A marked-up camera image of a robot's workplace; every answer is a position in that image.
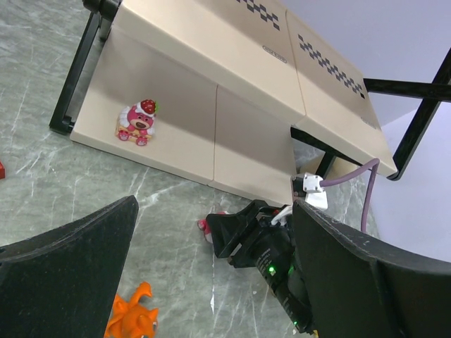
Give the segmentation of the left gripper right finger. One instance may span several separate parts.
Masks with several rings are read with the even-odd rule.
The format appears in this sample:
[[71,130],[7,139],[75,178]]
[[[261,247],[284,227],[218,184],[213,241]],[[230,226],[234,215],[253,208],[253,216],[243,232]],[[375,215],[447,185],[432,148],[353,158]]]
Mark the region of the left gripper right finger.
[[293,205],[297,257],[320,337],[449,337],[450,263]]

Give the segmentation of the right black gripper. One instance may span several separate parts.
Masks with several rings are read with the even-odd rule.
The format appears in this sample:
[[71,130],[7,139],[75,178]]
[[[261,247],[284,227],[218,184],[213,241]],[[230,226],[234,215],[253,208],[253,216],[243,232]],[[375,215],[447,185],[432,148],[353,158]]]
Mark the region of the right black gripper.
[[229,257],[234,268],[256,268],[267,282],[285,281],[295,245],[292,213],[279,214],[262,200],[251,201],[237,213],[208,214],[206,223],[216,257]]

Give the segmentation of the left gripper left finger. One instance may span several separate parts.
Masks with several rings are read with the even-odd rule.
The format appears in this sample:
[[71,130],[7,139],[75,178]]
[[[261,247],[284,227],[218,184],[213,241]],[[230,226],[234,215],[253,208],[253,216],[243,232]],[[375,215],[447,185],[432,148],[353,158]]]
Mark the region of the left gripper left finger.
[[138,211],[127,196],[2,246],[1,336],[103,337]]

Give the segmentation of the strawberry cake slice toy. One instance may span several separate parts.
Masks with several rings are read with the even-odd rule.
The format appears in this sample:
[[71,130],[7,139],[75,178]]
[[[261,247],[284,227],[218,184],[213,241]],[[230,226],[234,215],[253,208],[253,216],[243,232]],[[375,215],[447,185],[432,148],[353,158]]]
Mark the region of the strawberry cake slice toy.
[[117,119],[116,137],[124,142],[130,141],[138,146],[146,146],[155,133],[154,125],[158,109],[157,102],[151,99],[125,107]]

